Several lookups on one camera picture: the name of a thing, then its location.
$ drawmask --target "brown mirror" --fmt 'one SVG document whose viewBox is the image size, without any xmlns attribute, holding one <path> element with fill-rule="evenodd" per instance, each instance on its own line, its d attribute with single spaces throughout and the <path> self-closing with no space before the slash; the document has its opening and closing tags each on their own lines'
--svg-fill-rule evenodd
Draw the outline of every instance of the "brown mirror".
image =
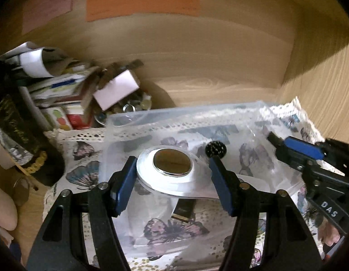
<svg viewBox="0 0 349 271">
<path fill-rule="evenodd" d="M 191 170 L 191 159 L 175 149 L 162 149 L 155 153 L 153 164 L 165 175 L 183 176 Z"/>
</svg>

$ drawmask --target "black round object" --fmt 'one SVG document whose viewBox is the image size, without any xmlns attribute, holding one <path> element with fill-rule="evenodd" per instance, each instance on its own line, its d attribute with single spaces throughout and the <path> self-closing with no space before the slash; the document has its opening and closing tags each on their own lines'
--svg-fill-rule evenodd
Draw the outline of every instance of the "black round object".
<svg viewBox="0 0 349 271">
<path fill-rule="evenodd" d="M 209 158 L 219 156 L 219 158 L 222 159 L 227 153 L 227 148 L 224 143 L 219 140 L 214 140 L 206 145 L 204 151 Z"/>
</svg>

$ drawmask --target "transparent plastic box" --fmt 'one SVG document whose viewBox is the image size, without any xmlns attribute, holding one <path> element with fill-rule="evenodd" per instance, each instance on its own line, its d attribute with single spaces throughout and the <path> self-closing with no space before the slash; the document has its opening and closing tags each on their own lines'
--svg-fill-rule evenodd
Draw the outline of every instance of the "transparent plastic box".
<svg viewBox="0 0 349 271">
<path fill-rule="evenodd" d="M 144 149 L 157 145 L 179 146 L 208 163 L 204 147 L 219 140 L 227 147 L 222 159 L 227 170 L 263 179 L 273 193 L 284 189 L 292 195 L 303 185 L 300 173 L 275 158 L 274 147 L 264 131 L 273 131 L 282 138 L 292 135 L 261 101 L 111 115 L 99 180 L 108 181 L 129 156 L 138 157 Z M 223 211 L 219 201 L 197 201 L 194 214 L 200 216 L 196 214 L 189 224 L 182 225 L 170 218 L 177 200 L 150 193 L 136 183 L 127 209 L 114 219 L 126 255 L 155 257 L 184 249 L 193 240 L 205 243 L 232 233 L 234 219 Z"/>
</svg>

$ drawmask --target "screw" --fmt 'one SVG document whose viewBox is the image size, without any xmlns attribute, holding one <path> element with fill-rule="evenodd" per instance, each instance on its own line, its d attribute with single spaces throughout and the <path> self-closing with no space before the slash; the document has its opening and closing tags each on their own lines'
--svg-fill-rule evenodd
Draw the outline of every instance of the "screw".
<svg viewBox="0 0 349 271">
<path fill-rule="evenodd" d="M 60 193 L 61 196 L 66 197 L 68 195 L 70 195 L 70 190 L 69 189 L 65 189 Z"/>
<path fill-rule="evenodd" d="M 283 198 L 287 196 L 287 191 L 283 189 L 279 189 L 277 193 L 282 196 Z"/>
<path fill-rule="evenodd" d="M 250 185 L 247 182 L 240 183 L 240 188 L 247 190 L 250 188 Z"/>
<path fill-rule="evenodd" d="M 98 185 L 99 189 L 107 189 L 108 188 L 108 183 L 107 182 L 101 182 Z"/>
</svg>

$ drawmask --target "pink box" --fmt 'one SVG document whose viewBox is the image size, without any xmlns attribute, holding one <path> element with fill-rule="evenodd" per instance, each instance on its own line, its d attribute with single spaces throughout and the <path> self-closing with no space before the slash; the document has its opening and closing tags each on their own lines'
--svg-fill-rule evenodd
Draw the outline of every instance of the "pink box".
<svg viewBox="0 0 349 271">
<path fill-rule="evenodd" d="M 139 80 L 133 71 L 126 70 L 114 77 L 106 86 L 96 91 L 93 96 L 103 111 L 116 102 L 139 89 Z"/>
</svg>

